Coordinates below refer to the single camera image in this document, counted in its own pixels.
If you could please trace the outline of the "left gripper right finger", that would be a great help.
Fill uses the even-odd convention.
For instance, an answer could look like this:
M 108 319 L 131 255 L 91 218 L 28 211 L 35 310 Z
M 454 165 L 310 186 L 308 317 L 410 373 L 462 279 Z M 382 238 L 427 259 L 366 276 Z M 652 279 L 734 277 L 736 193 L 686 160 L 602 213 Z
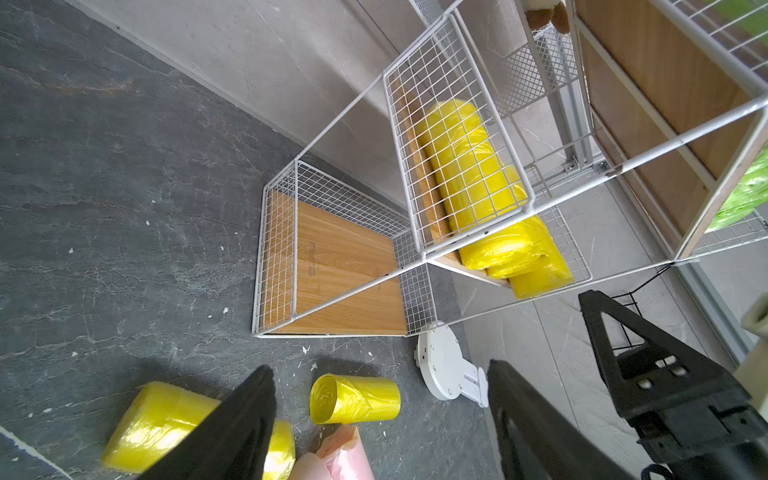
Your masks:
M 489 408 L 506 479 L 630 479 L 511 364 L 492 360 Z

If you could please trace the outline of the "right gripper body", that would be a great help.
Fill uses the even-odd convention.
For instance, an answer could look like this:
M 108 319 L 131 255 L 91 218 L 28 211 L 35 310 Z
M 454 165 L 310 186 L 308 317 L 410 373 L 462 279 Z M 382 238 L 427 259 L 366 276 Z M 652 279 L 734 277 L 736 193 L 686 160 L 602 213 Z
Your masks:
M 651 463 L 642 479 L 765 479 L 767 421 L 742 387 L 630 420 Z

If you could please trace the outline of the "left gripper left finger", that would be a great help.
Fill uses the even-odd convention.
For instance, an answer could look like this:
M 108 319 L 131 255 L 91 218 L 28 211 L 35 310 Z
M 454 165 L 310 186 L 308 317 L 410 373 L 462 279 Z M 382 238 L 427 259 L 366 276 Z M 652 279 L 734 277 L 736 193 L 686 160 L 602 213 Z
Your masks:
M 260 479 L 276 419 L 273 369 L 258 367 L 142 479 Z

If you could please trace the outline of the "yellow roll diagonal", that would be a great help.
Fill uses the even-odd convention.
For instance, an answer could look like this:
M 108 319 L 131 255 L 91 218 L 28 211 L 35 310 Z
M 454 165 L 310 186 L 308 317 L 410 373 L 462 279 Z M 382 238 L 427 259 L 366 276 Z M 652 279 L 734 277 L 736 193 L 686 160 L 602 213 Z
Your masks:
M 555 243 L 542 246 L 542 253 L 532 270 L 509 279 L 517 299 L 543 295 L 574 281 L 574 275 Z

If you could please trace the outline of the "yellow roll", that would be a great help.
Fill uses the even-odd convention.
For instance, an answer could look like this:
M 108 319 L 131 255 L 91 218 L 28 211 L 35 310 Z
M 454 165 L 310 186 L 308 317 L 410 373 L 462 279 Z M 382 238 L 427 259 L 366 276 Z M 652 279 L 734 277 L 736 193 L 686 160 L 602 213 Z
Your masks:
M 546 265 L 553 245 L 549 229 L 538 216 L 533 216 L 461 247 L 459 254 L 469 270 L 484 270 L 494 279 L 506 279 Z
M 416 140 L 432 168 L 439 195 L 438 241 L 447 240 L 526 205 L 529 195 L 516 168 L 503 162 L 475 105 L 448 100 L 415 125 Z

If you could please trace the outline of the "green roll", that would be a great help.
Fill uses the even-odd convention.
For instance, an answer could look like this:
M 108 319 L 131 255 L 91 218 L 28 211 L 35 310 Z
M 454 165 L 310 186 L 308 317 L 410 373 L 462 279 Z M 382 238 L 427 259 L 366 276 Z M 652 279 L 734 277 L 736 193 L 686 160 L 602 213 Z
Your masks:
M 707 233 L 741 221 L 767 202 L 767 170 L 767 147 L 764 147 L 716 214 Z

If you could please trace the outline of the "yellow roll middle horizontal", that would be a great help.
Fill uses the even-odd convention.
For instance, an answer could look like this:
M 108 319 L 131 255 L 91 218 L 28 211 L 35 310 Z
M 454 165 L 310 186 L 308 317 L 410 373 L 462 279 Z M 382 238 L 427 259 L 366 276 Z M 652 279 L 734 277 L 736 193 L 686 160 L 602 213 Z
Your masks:
M 102 455 L 102 463 L 142 479 L 141 474 L 179 445 L 225 400 L 168 383 L 148 383 L 118 423 Z M 289 422 L 276 418 L 260 479 L 288 478 L 295 461 L 292 427 Z

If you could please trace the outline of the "yellow roll horizontal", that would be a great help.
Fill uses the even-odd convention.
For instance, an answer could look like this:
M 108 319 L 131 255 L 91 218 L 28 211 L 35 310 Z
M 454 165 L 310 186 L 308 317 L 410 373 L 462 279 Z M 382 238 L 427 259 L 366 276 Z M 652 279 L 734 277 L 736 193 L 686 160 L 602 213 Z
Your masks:
M 318 425 L 389 421 L 400 413 L 401 394 L 386 378 L 325 374 L 311 388 L 309 409 Z
M 148 383 L 118 423 L 102 455 L 102 463 L 142 479 L 141 474 L 179 445 L 225 400 L 168 383 Z M 288 478 L 295 461 L 292 427 L 289 422 L 276 418 L 260 479 Z

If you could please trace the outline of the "pink roll upper centre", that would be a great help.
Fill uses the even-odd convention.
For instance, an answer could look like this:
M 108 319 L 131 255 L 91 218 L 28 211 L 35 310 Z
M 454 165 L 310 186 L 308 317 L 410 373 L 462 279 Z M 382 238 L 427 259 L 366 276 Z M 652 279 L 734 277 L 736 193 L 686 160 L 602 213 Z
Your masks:
M 316 452 L 306 453 L 295 462 L 289 479 L 373 480 L 374 473 L 358 427 L 337 428 Z

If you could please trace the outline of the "yellow roll right horizontal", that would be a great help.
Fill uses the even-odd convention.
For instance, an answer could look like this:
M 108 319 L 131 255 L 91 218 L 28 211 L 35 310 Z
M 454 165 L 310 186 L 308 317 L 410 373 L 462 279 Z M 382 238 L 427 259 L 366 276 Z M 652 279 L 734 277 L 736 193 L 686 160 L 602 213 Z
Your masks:
M 386 378 L 325 374 L 311 388 L 309 409 L 318 425 L 389 421 L 400 413 L 401 394 Z

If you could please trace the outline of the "white round paddle object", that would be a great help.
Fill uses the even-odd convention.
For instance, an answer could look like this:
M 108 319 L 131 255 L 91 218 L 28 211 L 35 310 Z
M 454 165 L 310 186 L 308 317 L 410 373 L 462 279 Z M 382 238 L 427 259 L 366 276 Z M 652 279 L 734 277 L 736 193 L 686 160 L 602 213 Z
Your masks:
M 467 360 L 453 330 L 440 325 L 418 336 L 414 359 L 430 393 L 441 401 L 462 396 L 489 407 L 484 369 Z

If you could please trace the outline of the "small brown white plush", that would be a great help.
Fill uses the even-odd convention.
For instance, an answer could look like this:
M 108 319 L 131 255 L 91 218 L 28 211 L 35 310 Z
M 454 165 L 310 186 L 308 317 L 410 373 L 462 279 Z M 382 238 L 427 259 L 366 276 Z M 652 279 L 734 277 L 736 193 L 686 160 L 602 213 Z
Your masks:
M 569 34 L 570 24 L 566 5 L 561 0 L 521 0 L 528 27 L 537 31 L 552 25 L 560 34 Z

